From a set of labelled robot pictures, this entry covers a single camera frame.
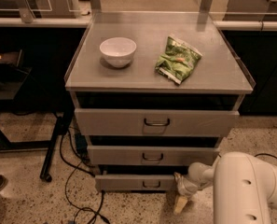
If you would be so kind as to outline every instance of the bowl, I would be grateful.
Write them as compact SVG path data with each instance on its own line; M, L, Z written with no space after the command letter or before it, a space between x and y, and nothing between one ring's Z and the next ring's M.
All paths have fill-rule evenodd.
M137 45L126 37L114 37L105 40L100 45L103 58L116 68L121 68L133 59Z

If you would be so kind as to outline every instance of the terrazzo floor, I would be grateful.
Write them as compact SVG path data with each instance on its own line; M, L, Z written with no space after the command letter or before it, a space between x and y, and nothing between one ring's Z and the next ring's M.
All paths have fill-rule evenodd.
M18 117L10 113L0 114L0 129L11 141L41 140L50 138L55 118L51 114L35 113ZM70 127L73 137L76 123ZM79 206L89 206L97 210L101 193L94 187L94 179L75 171L60 157L59 137L54 153L50 183L40 180L39 175L44 162L45 150L0 153L0 174L7 178L6 186L0 191L0 223L67 224L74 220L77 209L65 197L65 186L70 201ZM229 136L221 143L221 155L230 151L241 151L252 155L267 152L277 156L277 117L239 117ZM63 156L79 164L74 155L68 135L62 142ZM274 165L277 160L261 157ZM213 189L199 191L188 202L180 215L173 213L175 192L130 193L107 192L101 214L110 223L135 224L213 224ZM271 211L272 224L277 224L277 211ZM76 223L88 223L92 213L80 212ZM99 217L97 224L104 223Z

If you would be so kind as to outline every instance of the white robotic arm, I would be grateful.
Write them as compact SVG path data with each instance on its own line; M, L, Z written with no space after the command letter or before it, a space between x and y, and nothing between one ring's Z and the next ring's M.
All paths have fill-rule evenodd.
M214 224L270 224L269 207L277 209L277 167L245 153L227 153L215 167L193 163L181 179L181 195L184 180L187 187L214 185Z

